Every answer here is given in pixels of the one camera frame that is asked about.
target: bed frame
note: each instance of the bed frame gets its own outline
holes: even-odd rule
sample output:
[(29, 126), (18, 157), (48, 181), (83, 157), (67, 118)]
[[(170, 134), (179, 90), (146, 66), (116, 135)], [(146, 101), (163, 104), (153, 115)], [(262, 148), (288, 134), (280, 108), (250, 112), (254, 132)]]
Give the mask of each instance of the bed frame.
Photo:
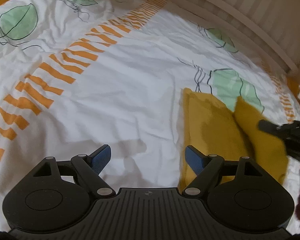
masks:
[(172, 0), (249, 44), (300, 83), (300, 0)]

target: mattress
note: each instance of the mattress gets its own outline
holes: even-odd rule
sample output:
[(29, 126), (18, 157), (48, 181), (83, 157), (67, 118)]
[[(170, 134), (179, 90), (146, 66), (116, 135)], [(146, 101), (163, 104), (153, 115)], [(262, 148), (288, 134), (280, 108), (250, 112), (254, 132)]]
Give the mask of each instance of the mattress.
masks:
[[(212, 93), (231, 110), (243, 94), (277, 124), (300, 120), (284, 76), (168, 0), (1, 5), (0, 230), (9, 230), (4, 196), (46, 156), (69, 160), (109, 144), (101, 176), (114, 190), (176, 187), (184, 88)], [(295, 202), (299, 169), (290, 159), (284, 187)], [(294, 216), (288, 230), (299, 231)]]

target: folded yellow cloth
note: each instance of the folded yellow cloth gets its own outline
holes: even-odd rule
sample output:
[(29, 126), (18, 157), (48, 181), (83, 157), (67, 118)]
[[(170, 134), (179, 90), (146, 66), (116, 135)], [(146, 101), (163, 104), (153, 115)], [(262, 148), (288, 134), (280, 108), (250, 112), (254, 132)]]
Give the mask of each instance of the folded yellow cloth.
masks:
[[(283, 142), (258, 130), (257, 123), (264, 117), (241, 97), (238, 97), (233, 113), (215, 96), (185, 88), (183, 109), (185, 147), (193, 145), (205, 155), (217, 154), (225, 160), (237, 161), (240, 156), (254, 157), (275, 179), (284, 177), (288, 160)], [(196, 177), (186, 164), (184, 155), (183, 162), (180, 190)], [(224, 177), (222, 183), (231, 179)]]
[(258, 122), (266, 118), (242, 97), (237, 98), (234, 118), (248, 135), (254, 148), (256, 162), (282, 184), (288, 165), (283, 141), (257, 128)]

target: crosshair logo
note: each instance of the crosshair logo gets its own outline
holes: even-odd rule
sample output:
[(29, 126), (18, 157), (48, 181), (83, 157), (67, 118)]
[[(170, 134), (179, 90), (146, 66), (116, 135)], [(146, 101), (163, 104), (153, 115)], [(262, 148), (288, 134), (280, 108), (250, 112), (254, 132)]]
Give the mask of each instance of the crosshair logo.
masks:
[(146, 192), (145, 192), (145, 195), (147, 195), (147, 196), (151, 196), (152, 194), (153, 194), (152, 191), (146, 191)]

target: white fabric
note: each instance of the white fabric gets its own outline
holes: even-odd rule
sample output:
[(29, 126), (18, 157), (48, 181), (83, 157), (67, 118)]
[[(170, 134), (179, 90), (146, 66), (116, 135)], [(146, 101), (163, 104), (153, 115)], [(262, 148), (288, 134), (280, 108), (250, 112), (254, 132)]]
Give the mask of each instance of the white fabric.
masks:
[[(240, 52), (231, 54), (216, 48), (215, 42), (198, 31), (198, 25), (212, 25), (170, 2), (139, 30), (124, 33), (116, 29), (124, 37), (116, 39), (112, 46), (100, 45), (98, 48), (105, 52), (95, 53), (96, 61), (66, 52), (90, 66), (67, 63), (83, 69), (82, 74), (65, 70), (49, 55), (53, 53), (61, 59), (60, 52), (65, 48), (85, 50), (69, 45), (80, 38), (93, 40), (93, 36), (85, 35), (91, 33), (91, 28), (126, 14), (146, 0), (94, 1), (97, 3), (74, 7), (65, 6), (60, 0), (11, 0), (0, 6), (0, 16), (30, 3), (38, 13), (36, 28), (20, 42), (10, 39), (12, 45), (3, 44), (0, 38), (0, 107), (29, 122), (21, 130), (15, 123), (8, 125), (0, 115), (0, 127), (11, 127), (17, 133), (14, 140), (0, 134), (0, 148), (5, 150), (0, 161), (0, 230), (9, 230), (2, 214), (4, 196), (45, 156), (69, 160), (109, 144), (112, 159), (101, 176), (116, 191), (120, 187), (176, 187), (183, 148), (181, 94), (185, 87), (196, 89), (194, 77), (198, 67), (206, 73), (200, 84), (202, 92), (210, 93), (207, 79), (211, 70), (232, 68), (255, 86), (266, 117), (277, 124), (287, 122), (275, 86), (257, 66), (262, 60), (238, 41), (234, 41), (236, 48), (245, 50), (250, 59)], [(23, 41), (28, 43), (13, 46)], [(32, 45), (37, 46), (22, 50)], [(38, 68), (42, 62), (76, 80), (68, 84), (53, 78)], [(64, 92), (59, 96), (43, 90), (25, 80), (27, 73)], [(17, 91), (19, 81), (29, 82), (54, 100), (51, 107), (47, 109), (25, 91)], [(296, 119), (300, 120), (298, 103), (288, 88), (282, 87), (290, 97)], [(3, 100), (7, 94), (29, 98), (42, 112), (37, 116), (29, 109), (12, 106)], [(291, 160), (285, 181), (285, 188), (295, 201), (300, 187), (299, 169), (300, 163)], [(298, 223), (293, 219), (289, 231), (297, 230)]]

